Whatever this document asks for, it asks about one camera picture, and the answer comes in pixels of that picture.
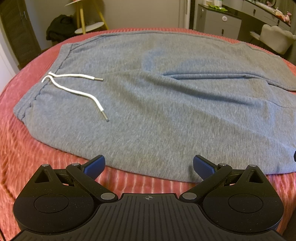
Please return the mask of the grey sweatpants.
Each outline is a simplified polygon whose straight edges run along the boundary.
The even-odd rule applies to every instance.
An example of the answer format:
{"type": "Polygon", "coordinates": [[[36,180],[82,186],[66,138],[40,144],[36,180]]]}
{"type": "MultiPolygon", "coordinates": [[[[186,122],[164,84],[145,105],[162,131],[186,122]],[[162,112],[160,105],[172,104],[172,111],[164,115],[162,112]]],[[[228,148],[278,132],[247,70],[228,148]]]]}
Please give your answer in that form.
{"type": "Polygon", "coordinates": [[[65,44],[14,114],[85,159],[194,182],[197,154],[235,169],[295,171],[295,74],[274,54],[191,34],[115,33],[65,44]]]}

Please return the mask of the red ribbed bedspread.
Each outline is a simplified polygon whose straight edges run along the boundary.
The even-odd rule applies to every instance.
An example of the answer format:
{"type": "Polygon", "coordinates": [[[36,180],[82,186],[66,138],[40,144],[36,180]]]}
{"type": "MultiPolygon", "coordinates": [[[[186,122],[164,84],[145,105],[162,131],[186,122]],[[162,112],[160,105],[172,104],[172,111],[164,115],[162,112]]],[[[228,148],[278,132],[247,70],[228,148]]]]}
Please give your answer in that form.
{"type": "MultiPolygon", "coordinates": [[[[23,95],[47,72],[56,60],[62,45],[80,42],[94,36],[115,33],[137,33],[143,31],[156,33],[191,34],[193,36],[211,36],[215,40],[224,40],[231,45],[242,43],[226,37],[214,37],[185,29],[118,29],[89,33],[72,37],[50,48],[31,61],[6,85],[1,93],[1,240],[11,240],[20,230],[13,215],[13,203],[29,178],[43,163],[55,168],[64,168],[72,162],[85,160],[62,152],[35,140],[25,125],[13,114],[13,108],[23,95]]],[[[284,215],[277,231],[282,234],[295,211],[295,172],[267,175],[284,205],[284,215]]],[[[176,193],[178,196],[192,188],[196,183],[178,182],[128,173],[106,167],[97,181],[117,195],[125,193],[176,193]]]]}

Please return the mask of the dark wooden door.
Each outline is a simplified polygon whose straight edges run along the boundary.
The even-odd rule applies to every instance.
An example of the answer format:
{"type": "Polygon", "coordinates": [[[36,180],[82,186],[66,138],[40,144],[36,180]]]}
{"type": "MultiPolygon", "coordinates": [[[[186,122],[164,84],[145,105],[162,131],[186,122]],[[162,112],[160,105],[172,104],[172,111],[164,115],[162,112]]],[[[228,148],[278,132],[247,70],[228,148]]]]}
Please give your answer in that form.
{"type": "Polygon", "coordinates": [[[30,22],[25,1],[1,1],[1,21],[18,61],[18,67],[24,68],[41,54],[41,48],[30,22]]]}

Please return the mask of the white fluffy chair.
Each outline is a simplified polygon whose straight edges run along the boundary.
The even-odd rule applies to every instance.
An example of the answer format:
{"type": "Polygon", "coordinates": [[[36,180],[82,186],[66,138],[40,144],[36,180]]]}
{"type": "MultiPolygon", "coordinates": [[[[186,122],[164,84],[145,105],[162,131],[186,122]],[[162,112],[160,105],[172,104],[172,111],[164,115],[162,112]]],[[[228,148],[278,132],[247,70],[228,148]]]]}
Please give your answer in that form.
{"type": "Polygon", "coordinates": [[[249,32],[249,34],[253,39],[262,42],[280,55],[284,55],[288,48],[295,42],[295,35],[290,31],[268,24],[262,26],[260,35],[253,31],[249,32]]]}

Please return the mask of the black bag on floor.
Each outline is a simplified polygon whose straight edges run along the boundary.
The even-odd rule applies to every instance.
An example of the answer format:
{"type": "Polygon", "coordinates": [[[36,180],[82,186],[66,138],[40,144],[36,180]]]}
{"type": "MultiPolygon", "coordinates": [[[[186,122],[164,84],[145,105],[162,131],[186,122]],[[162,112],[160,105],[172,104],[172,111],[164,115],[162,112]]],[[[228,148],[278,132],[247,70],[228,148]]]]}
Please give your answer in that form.
{"type": "Polygon", "coordinates": [[[76,26],[72,16],[60,15],[52,20],[46,30],[46,40],[63,42],[75,36],[76,26]]]}

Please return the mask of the yellow-legged side table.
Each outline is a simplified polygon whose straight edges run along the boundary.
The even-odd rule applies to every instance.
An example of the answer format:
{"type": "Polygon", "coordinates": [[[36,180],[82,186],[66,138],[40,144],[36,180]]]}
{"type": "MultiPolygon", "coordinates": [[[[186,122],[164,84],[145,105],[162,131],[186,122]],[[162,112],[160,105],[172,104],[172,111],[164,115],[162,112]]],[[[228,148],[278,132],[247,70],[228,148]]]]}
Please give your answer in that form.
{"type": "Polygon", "coordinates": [[[109,29],[103,16],[103,1],[68,1],[65,7],[70,6],[75,9],[76,35],[109,29]]]}

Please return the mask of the grey vanity desk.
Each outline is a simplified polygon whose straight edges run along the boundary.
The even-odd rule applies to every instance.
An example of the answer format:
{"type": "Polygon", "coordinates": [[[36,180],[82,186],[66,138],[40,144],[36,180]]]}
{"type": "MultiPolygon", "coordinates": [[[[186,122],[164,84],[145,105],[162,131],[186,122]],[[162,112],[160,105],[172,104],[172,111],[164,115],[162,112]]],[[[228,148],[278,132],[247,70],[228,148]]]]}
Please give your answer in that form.
{"type": "Polygon", "coordinates": [[[243,13],[252,16],[270,26],[278,26],[283,30],[290,31],[291,23],[287,22],[287,17],[281,11],[269,7],[258,1],[243,1],[243,13]]]}

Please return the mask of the white tall air conditioner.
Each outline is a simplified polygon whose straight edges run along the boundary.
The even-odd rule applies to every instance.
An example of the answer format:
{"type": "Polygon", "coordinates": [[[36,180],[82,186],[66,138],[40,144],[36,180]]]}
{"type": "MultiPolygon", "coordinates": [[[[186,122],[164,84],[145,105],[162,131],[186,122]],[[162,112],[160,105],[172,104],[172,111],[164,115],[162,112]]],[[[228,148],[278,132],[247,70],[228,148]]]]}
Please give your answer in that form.
{"type": "Polygon", "coordinates": [[[191,0],[179,0],[178,27],[189,29],[190,25],[191,0]]]}

